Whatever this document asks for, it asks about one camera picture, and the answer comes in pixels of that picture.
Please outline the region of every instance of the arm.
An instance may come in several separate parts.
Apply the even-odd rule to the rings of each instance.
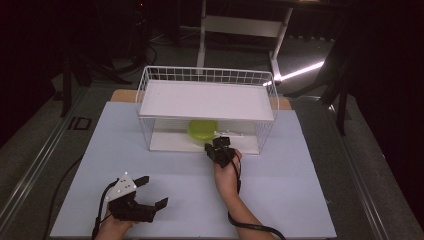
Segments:
[[[234,157],[233,161],[236,166],[239,166],[239,159],[242,158],[242,155],[238,150],[236,150],[236,154],[239,157]],[[249,210],[249,208],[244,204],[243,200],[237,193],[236,173],[232,164],[228,164],[225,168],[221,168],[218,164],[214,163],[214,170],[217,190],[222,200],[224,201],[231,217],[240,223],[262,225],[261,222]],[[269,232],[239,227],[236,227],[236,230],[241,240],[274,239],[273,235]]]

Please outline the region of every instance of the light strip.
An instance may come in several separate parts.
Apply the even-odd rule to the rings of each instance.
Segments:
[[[292,73],[284,75],[284,76],[275,76],[274,81],[284,81],[286,79],[292,78],[292,77],[300,75],[302,73],[306,73],[306,72],[312,71],[314,69],[320,68],[323,64],[324,64],[324,61],[319,62],[319,63],[315,63],[314,65],[311,65],[311,66],[306,67],[306,68],[302,68],[300,70],[297,70],[296,72],[292,72]],[[271,82],[264,83],[263,85],[264,86],[271,85]]]

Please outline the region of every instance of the white table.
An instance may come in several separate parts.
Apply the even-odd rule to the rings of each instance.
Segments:
[[[169,197],[153,223],[129,238],[235,239],[218,196],[206,153],[150,152],[132,103],[108,102],[51,231],[52,237],[89,238],[101,194],[128,172],[150,176],[136,200],[152,205]],[[279,112],[259,156],[242,159],[240,195],[260,219],[286,238],[336,237],[296,113]]]

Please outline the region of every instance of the floor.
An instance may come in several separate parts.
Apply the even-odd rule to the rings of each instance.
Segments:
[[[194,67],[198,30],[185,28],[182,31],[179,46],[160,33],[154,37],[148,48],[148,59],[156,59],[155,65]],[[208,35],[205,67],[271,70],[268,50],[272,41],[249,38],[228,44],[226,38],[228,36]],[[286,38],[278,57],[282,75],[323,61],[332,44],[331,41]],[[318,71],[281,82],[279,94],[311,84]],[[135,88],[140,76],[141,71],[125,74],[123,78],[131,81],[131,85],[115,84],[100,76],[95,77],[89,88],[74,82],[74,107],[67,117],[59,117],[61,102],[48,101],[0,149],[1,239],[40,239],[48,235],[76,172],[77,167],[71,166],[78,165],[77,160],[90,141],[104,103],[115,89]],[[61,75],[52,81],[61,88]],[[349,96],[347,136],[343,137],[334,126],[337,103],[328,109],[319,102],[324,89],[322,86],[289,100],[299,117],[328,201],[336,239],[424,239],[355,99]],[[81,130],[72,119],[80,119],[81,123],[87,120],[85,124],[88,119],[92,122],[87,130]]]

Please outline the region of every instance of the wrist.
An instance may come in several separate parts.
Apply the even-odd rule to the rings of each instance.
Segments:
[[[226,196],[222,197],[222,200],[228,209],[230,209],[231,206],[239,205],[240,202],[242,202],[240,196],[237,193],[227,194]]]

